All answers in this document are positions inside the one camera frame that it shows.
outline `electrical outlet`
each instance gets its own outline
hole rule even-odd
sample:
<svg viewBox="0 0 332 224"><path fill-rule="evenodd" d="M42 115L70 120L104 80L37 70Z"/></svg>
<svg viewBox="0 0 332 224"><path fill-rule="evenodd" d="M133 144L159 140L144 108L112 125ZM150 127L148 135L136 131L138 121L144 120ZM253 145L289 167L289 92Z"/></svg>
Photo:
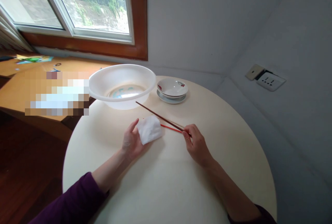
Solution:
<svg viewBox="0 0 332 224"><path fill-rule="evenodd" d="M268 89L269 91L275 91L285 82L285 79L280 78L279 76L272 73L266 72L257 80L256 83Z"/></svg>

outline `wooden floor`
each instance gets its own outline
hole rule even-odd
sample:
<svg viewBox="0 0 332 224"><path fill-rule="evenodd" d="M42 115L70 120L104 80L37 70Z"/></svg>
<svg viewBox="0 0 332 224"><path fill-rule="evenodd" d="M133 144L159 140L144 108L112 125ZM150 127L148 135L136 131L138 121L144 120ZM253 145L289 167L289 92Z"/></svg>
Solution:
<svg viewBox="0 0 332 224"><path fill-rule="evenodd" d="M66 148L0 111L0 223L28 223L62 193Z"/></svg>

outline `window glass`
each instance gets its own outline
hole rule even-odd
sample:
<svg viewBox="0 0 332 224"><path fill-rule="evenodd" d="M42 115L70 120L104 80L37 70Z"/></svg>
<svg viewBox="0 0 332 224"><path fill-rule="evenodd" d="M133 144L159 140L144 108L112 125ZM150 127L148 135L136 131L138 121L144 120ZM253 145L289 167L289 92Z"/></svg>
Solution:
<svg viewBox="0 0 332 224"><path fill-rule="evenodd" d="M62 28L48 0L0 0L15 23Z"/></svg>
<svg viewBox="0 0 332 224"><path fill-rule="evenodd" d="M62 0L75 28L129 34L126 0Z"/></svg>

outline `white plastic basin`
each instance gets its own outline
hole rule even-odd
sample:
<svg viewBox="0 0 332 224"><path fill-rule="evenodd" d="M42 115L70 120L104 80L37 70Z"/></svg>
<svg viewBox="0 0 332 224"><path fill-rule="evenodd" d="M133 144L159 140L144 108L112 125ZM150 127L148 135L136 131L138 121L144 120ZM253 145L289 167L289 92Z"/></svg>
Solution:
<svg viewBox="0 0 332 224"><path fill-rule="evenodd" d="M129 110L144 103L156 84L150 69L132 64L103 68L89 78L89 93L118 110Z"/></svg>

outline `white tissue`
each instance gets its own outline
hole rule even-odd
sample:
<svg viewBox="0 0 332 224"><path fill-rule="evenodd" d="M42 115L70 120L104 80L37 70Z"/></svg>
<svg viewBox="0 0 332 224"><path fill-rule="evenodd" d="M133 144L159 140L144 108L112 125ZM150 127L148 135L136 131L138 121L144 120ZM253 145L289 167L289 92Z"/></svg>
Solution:
<svg viewBox="0 0 332 224"><path fill-rule="evenodd" d="M143 145L162 136L160 121L156 116L140 119L136 127Z"/></svg>

